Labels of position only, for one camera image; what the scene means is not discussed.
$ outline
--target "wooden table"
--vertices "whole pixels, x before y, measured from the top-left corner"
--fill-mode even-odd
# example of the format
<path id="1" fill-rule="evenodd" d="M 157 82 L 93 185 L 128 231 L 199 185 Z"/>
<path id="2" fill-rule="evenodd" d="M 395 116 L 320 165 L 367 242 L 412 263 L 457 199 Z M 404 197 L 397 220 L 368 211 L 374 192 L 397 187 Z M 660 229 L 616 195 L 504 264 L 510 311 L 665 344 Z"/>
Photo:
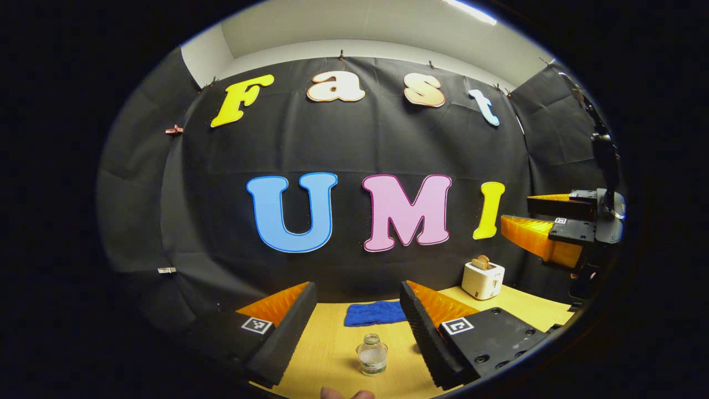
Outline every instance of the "wooden table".
<path id="1" fill-rule="evenodd" d="M 555 323 L 565 324 L 573 315 L 567 304 L 506 285 L 499 295 L 489 300 L 476 300 L 460 287 L 440 292 L 478 310 L 501 307 L 540 331 L 547 331 Z M 345 314 L 350 305 L 316 305 L 281 383 L 267 390 L 293 399 L 319 398 L 322 386 L 334 388 L 346 398 L 362 389 L 373 392 L 376 399 L 433 398 L 445 392 L 433 383 L 408 322 L 345 327 Z M 386 371 L 376 376 L 365 376 L 359 371 L 355 353 L 364 335 L 370 332 L 378 334 L 389 347 Z"/>

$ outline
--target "white wall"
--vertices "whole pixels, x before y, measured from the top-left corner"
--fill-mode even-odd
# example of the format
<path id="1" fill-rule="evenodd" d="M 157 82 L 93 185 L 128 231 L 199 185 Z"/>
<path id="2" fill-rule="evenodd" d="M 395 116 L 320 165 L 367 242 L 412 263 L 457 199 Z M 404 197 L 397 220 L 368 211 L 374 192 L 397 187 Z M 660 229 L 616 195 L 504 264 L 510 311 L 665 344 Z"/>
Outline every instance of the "white wall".
<path id="1" fill-rule="evenodd" d="M 340 49 L 345 51 L 345 57 L 391 58 L 394 60 L 411 61 L 424 65 L 427 65 L 428 60 L 431 60 L 433 66 L 436 68 L 448 70 L 459 75 L 472 77 L 491 85 L 499 83 L 500 88 L 506 88 L 510 91 L 516 88 L 514 84 L 511 84 L 510 82 L 507 82 L 506 80 L 493 75 L 486 70 L 470 65 L 448 55 L 443 55 L 436 53 L 435 51 L 425 50 L 423 48 L 412 47 L 409 45 L 357 39 L 315 40 L 282 45 L 279 47 L 257 51 L 255 53 L 243 55 L 239 58 L 233 59 L 216 75 L 216 77 L 218 79 L 224 79 L 241 72 L 277 64 L 279 62 L 302 60 L 306 58 L 338 57 L 340 55 Z"/>
<path id="2" fill-rule="evenodd" d="M 234 61 L 220 23 L 198 34 L 180 49 L 187 69 L 200 87 L 210 84 L 214 77 L 219 78 L 221 71 Z"/>

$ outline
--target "yellow letter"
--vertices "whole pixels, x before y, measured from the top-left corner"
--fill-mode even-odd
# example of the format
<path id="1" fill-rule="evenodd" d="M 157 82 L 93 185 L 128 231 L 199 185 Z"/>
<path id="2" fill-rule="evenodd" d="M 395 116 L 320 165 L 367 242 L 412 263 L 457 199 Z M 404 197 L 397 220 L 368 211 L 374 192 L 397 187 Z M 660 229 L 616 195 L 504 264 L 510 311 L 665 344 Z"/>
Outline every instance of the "yellow letter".
<path id="1" fill-rule="evenodd" d="M 270 86 L 273 81 L 273 75 L 263 75 L 227 87 L 224 104 L 219 110 L 219 115 L 212 120 L 211 126 L 215 128 L 241 119 L 244 116 L 244 111 L 239 109 L 239 103 L 244 102 L 244 106 L 249 106 L 254 104 L 256 96 L 259 95 L 259 86 L 251 87 L 248 90 L 247 88 L 255 84 Z"/>
<path id="2" fill-rule="evenodd" d="M 313 82 L 317 84 L 308 89 L 308 98 L 313 101 L 326 102 L 341 99 L 345 102 L 353 102 L 364 97 L 364 90 L 359 88 L 359 78 L 352 72 L 319 73 L 313 76 Z"/>
<path id="3" fill-rule="evenodd" d="M 480 225 L 473 233 L 473 238 L 476 240 L 489 239 L 497 233 L 495 218 L 497 218 L 497 209 L 500 206 L 500 197 L 505 192 L 505 185 L 498 182 L 487 182 L 480 186 L 480 191 L 483 192 L 485 199 L 483 200 Z"/>
<path id="4" fill-rule="evenodd" d="M 445 96 L 438 89 L 441 84 L 433 76 L 410 73 L 403 77 L 403 82 L 407 86 L 403 95 L 412 104 L 442 106 L 445 103 Z"/>

